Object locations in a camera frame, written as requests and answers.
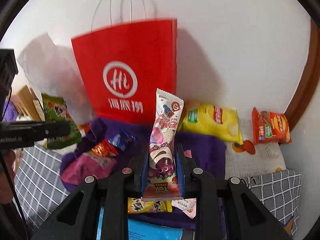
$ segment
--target yellow chip bag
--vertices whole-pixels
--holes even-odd
[[[140,198],[128,198],[128,213],[172,212],[171,201],[142,201]]]
[[[179,130],[214,135],[222,141],[243,144],[236,110],[209,104],[187,103]]]

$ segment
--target purple cloth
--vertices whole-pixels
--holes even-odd
[[[4,102],[3,111],[7,107],[7,104],[8,104],[8,100],[6,99]],[[18,111],[14,107],[14,104],[11,101],[9,101],[8,108],[4,113],[3,121],[4,122],[15,122],[17,120],[18,115],[19,115]]]
[[[90,123],[90,131],[78,143],[76,151],[62,158],[60,174],[83,152],[91,150],[103,139],[116,135],[119,129],[123,129],[137,138],[136,143],[130,149],[115,157],[117,164],[114,166],[114,171],[125,168],[129,160],[140,153],[141,145],[149,144],[152,128],[106,118],[97,118]],[[226,146],[220,139],[211,135],[177,131],[174,142],[181,143],[184,150],[191,150],[192,158],[198,167],[210,172],[214,177],[224,179]],[[63,181],[62,183],[69,192],[76,187]],[[196,219],[190,219],[178,208],[173,208],[172,213],[131,214],[129,217],[161,226],[188,230],[195,230],[196,228]]]

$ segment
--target white plastic bag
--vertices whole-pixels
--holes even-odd
[[[17,61],[38,98],[37,90],[62,97],[77,125],[95,117],[71,48],[56,46],[44,33],[23,49]]]

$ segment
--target blue wrapper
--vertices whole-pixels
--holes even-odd
[[[117,147],[121,151],[124,151],[127,149],[134,141],[136,138],[130,134],[127,133],[126,131],[120,129],[119,133],[116,134],[115,136],[111,137],[108,142],[111,143],[114,147]]]
[[[101,240],[103,214],[104,206],[102,206],[100,209],[96,240]],[[129,240],[179,240],[182,237],[182,229],[161,227],[145,222],[136,221],[133,219],[128,219],[128,235]]]

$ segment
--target red paper bag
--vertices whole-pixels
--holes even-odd
[[[73,38],[72,46],[100,117],[151,125],[157,88],[175,94],[176,19],[111,26]]]

